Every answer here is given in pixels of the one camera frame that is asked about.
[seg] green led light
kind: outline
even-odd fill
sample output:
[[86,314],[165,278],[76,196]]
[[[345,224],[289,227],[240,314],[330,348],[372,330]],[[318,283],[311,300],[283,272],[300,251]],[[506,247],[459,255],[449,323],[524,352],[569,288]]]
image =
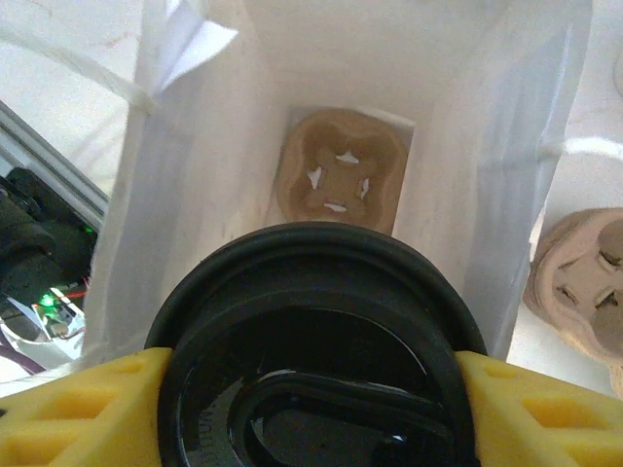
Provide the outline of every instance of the green led light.
[[54,306],[55,305],[55,299],[54,299],[54,297],[52,297],[50,295],[44,295],[43,298],[41,299],[41,302],[39,302],[39,305],[41,305],[41,306]]

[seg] white paper bag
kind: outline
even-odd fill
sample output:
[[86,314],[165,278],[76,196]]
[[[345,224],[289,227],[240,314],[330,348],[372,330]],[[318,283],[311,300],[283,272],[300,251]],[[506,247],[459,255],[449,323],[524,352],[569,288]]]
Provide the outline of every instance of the white paper bag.
[[94,259],[85,357],[142,347],[160,305],[226,242],[283,222],[281,145],[347,107],[406,131],[393,236],[432,261],[503,358],[554,173],[589,0],[210,0],[146,9],[134,109]]

